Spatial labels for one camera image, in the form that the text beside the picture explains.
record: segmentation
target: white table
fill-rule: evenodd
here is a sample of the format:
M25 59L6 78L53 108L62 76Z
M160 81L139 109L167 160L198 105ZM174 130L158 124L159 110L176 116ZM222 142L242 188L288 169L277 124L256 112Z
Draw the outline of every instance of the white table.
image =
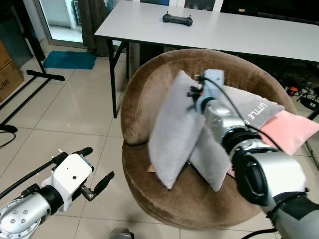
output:
M193 25L164 23L162 16L167 11L171 15L191 15ZM114 67L120 51L126 47L128 53L129 42L319 62L319 27L316 25L136 1L120 1L95 35L108 40L115 118ZM122 41L115 57L112 40Z

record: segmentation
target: tile floor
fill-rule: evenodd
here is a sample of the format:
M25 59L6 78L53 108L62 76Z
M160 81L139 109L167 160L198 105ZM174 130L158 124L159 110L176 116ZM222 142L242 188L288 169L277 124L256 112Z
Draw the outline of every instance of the tile floor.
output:
M51 50L73 49L49 46L44 51L49 53ZM36 61L31 59L21 68L24 72L26 69L38 70ZM129 227L137 239L240 239L252 231L272 227L263 213L233 227L204 232L180 230L147 215L131 196L122 172L123 137L120 117L112 117L108 59L98 58L92 71L48 69L48 72L62 74L66 81L49 83L9 122L19 131L16 140L0 150L0 191L49 161L51 155L57 155L57 148L67 152L87 146L94 149L87 159L96 170L87 186L95 186L110 171L114 171L116 177L95 201L87 202L80 197L69 211L52 216L39 227L34 239L105 239L114 227L119 226ZM126 85L125 57L120 58L116 75L117 99L120 101ZM6 118L43 80L36 79L6 106L1 111L0 120ZM295 105L300 115L310 113L300 103L295 102ZM9 137L1 137L0 144ZM314 135L310 142L319 156L319 135ZM310 198L319 203L319 174L309 154L302 147L295 157L307 174L308 186L312 189ZM44 170L22 184L1 200L0 205L19 195L27 186L40 184L49 173L49 169ZM281 237L268 234L255 238Z

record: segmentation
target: cardboard box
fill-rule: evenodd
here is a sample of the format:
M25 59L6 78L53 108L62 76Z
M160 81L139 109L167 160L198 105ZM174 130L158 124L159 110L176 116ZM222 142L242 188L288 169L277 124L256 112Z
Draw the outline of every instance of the cardboard box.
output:
M0 102L23 81L23 76L13 61L0 70Z
M3 43L0 41L0 70L11 61L11 57L7 53Z

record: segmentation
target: curtain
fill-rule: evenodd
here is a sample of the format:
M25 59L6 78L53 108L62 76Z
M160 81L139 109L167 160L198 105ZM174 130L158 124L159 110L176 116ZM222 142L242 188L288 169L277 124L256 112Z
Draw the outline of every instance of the curtain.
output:
M104 0L79 0L79 8L83 45L98 56L108 56L106 39L94 37L94 33L107 17Z

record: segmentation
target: chair cushion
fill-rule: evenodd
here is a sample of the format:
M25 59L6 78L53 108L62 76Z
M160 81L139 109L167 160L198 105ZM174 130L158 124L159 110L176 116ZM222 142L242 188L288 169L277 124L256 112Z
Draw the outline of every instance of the chair cushion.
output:
M172 226L186 229L228 227L260 213L238 192L234 179L226 176L221 189L211 186L189 165L172 190L167 190L150 166L148 144L123 144L123 170L132 195L142 209Z
M183 70L194 78L206 69L223 69L226 85L262 96L296 113L281 85L246 60L207 49L170 51L144 64L131 78L122 103L124 140L132 145L148 142L163 99L178 72Z

